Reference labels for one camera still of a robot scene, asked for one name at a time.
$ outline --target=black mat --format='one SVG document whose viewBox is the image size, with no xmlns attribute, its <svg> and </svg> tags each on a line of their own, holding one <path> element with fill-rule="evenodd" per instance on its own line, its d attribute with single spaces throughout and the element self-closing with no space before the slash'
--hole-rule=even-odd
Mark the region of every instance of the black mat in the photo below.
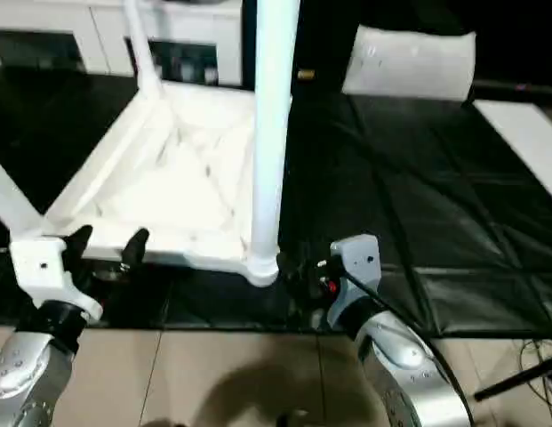
<svg viewBox="0 0 552 427">
<path fill-rule="evenodd" d="M 0 73 L 0 161 L 44 210 L 134 92 L 119 77 Z M 370 232 L 380 292 L 432 336 L 552 338 L 552 199 L 473 107 L 296 94 L 287 144 L 285 252 L 316 258 Z M 100 326 L 309 331 L 287 291 L 147 266 Z M 0 254 L 0 323 L 28 306 Z"/>
</svg>

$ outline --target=white plastic frame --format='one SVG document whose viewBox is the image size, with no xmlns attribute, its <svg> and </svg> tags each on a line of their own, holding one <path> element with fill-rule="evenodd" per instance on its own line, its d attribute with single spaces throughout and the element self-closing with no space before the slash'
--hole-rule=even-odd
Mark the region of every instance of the white plastic frame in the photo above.
<svg viewBox="0 0 552 427">
<path fill-rule="evenodd" d="M 0 166 L 0 219 L 10 227 L 13 239 L 39 236 L 45 232 L 67 235 L 90 223 L 93 233 L 86 256 L 104 259 L 119 259 L 120 250 L 135 230 L 148 227 L 151 234 L 146 261 L 234 271 L 246 276 L 256 286 L 271 284 L 278 272 L 277 232 L 300 0 L 259 1 L 255 95 L 193 85 L 162 84 L 152 64 L 136 0 L 124 0 L 124 5 L 139 67 L 140 90 L 44 217 L 36 213 Z M 219 129 L 225 130 L 219 125 L 225 117 L 235 117 L 230 124 L 236 130 L 228 132 L 228 136 L 217 134 Z M 210 129 L 204 129 L 209 122 Z M 192 141 L 200 141 L 200 135 L 205 136 L 205 145 L 195 143 L 193 147 Z M 183 205 L 179 208 L 179 203 L 175 204 L 179 200 L 174 194 L 180 189 L 190 194 L 196 188 L 193 199 L 182 201 L 196 204 L 196 214 L 187 218 L 197 222 L 201 221 L 199 214 L 205 219 L 208 214 L 215 218 L 215 209 L 220 209 L 212 202 L 207 202 L 207 205 L 199 200 L 217 190 L 209 185 L 214 181 L 214 173 L 207 171 L 203 177 L 203 168 L 193 167 L 203 158 L 195 155 L 199 149 L 205 152 L 209 149 L 212 153 L 211 161 L 216 162 L 218 176 L 222 178 L 218 179 L 218 188 L 228 188 L 232 182 L 234 185 L 230 188 L 236 189 L 232 195 L 234 218 L 228 227 L 218 227 L 218 224 L 210 230 L 204 227 L 206 230 L 199 230 L 198 239 L 195 239 L 191 230 L 183 229 L 182 221 L 177 224 L 179 227 L 172 227 L 170 223 L 146 224 L 120 216 L 143 215 L 144 212 L 138 211 L 149 206 L 146 209 L 149 217 L 161 218 L 159 215 L 167 212 L 163 212 L 164 209 L 151 211 L 150 208 L 155 209 L 156 205 L 148 200 L 158 204 L 170 199 L 174 213 L 172 220 L 175 221 L 177 214 L 183 217 Z M 216 157 L 214 150 L 220 152 Z M 172 153 L 170 158 L 175 161 L 180 158 L 185 162 L 183 168 L 167 169 L 169 165 L 177 165 L 173 162 L 165 163 L 164 169 L 154 167 L 160 158 L 169 161 L 169 157 L 163 154 L 169 151 Z M 171 175 L 173 181 L 159 181 L 161 175 L 155 170 L 158 173 L 179 171 L 180 175 Z M 151 179 L 157 177 L 159 179 L 154 181 L 164 185 L 143 187 L 147 184 L 143 181 L 146 176 L 149 177 L 147 182 L 151 183 Z M 120 211 L 123 204 L 111 205 L 112 197 L 129 200 L 125 203 L 132 203 L 134 208 Z M 19 213 L 20 205 L 28 209 Z M 108 206 L 110 212 L 111 209 L 117 210 L 117 216 L 100 213 L 100 205 L 105 211 Z M 19 225 L 14 229 L 11 224 Z"/>
</svg>

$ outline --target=white pipe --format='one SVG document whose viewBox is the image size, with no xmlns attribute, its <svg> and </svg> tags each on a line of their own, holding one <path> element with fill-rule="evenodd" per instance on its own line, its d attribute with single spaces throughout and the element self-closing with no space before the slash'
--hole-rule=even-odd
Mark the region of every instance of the white pipe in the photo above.
<svg viewBox="0 0 552 427">
<path fill-rule="evenodd" d="M 137 85 L 147 96 L 161 94 L 161 80 L 155 71 L 148 38 L 143 30 L 138 0 L 124 0 L 133 54 L 137 63 Z"/>
<path fill-rule="evenodd" d="M 267 286 L 277 276 L 277 232 L 299 10 L 300 0 L 258 3 L 252 243 L 248 258 L 248 279 L 256 286 Z"/>
<path fill-rule="evenodd" d="M 42 215 L 31 205 L 0 164 L 0 220 L 11 236 L 39 227 Z"/>
</svg>

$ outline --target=cable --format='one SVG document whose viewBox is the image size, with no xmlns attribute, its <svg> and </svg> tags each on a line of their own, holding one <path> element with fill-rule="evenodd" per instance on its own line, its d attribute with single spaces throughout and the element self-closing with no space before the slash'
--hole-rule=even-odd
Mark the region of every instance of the cable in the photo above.
<svg viewBox="0 0 552 427">
<path fill-rule="evenodd" d="M 521 347 L 521 350 L 519 352 L 519 357 L 518 357 L 518 365 L 521 371 L 524 371 L 524 363 L 523 363 L 524 353 L 531 344 L 534 346 L 536 350 L 537 357 L 539 358 L 539 363 L 542 363 L 544 361 L 544 358 L 542 357 L 542 354 L 540 352 L 540 346 L 542 343 L 552 347 L 552 342 L 550 341 L 537 342 L 535 340 L 531 340 L 531 341 L 523 342 L 523 346 Z M 552 394 L 551 385 L 549 382 L 547 382 L 547 378 L 545 376 L 542 376 L 540 379 L 542 381 L 542 389 L 544 390 L 544 396 L 538 390 L 536 390 L 533 384 L 527 383 L 527 385 L 531 389 L 532 393 L 534 393 L 534 395 L 537 398 L 539 398 L 547 405 L 548 412 L 550 413 L 550 418 L 552 419 L 552 402 L 550 401 L 550 394 Z"/>
</svg>

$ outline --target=beige floor tile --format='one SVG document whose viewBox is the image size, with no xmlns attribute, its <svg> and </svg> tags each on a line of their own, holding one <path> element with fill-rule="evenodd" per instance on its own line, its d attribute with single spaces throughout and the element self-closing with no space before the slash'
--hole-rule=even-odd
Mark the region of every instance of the beige floor tile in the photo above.
<svg viewBox="0 0 552 427">
<path fill-rule="evenodd" d="M 437 340 L 435 346 L 445 356 L 465 393 L 476 426 L 495 427 L 496 420 L 488 402 L 475 402 L 473 393 L 479 389 L 479 377 L 469 352 L 468 340 Z"/>
<path fill-rule="evenodd" d="M 480 388 L 519 371 L 519 348 L 510 340 L 468 340 L 468 347 L 479 375 Z M 546 404 L 527 385 L 486 401 L 491 406 L 499 427 L 552 425 Z"/>
<path fill-rule="evenodd" d="M 315 337 L 166 333 L 143 422 L 274 426 L 292 409 L 309 411 L 314 421 L 323 417 Z"/>
<path fill-rule="evenodd" d="M 3 344 L 5 344 L 5 341 L 7 341 L 7 338 L 11 336 L 13 330 L 13 327 L 0 326 L 0 350 L 1 347 L 3 347 Z"/>
<path fill-rule="evenodd" d="M 347 337 L 319 338 L 326 425 L 387 427 L 378 393 L 364 376 L 355 345 Z"/>
<path fill-rule="evenodd" d="M 84 332 L 53 426 L 137 427 L 158 341 L 158 332 Z"/>
</svg>

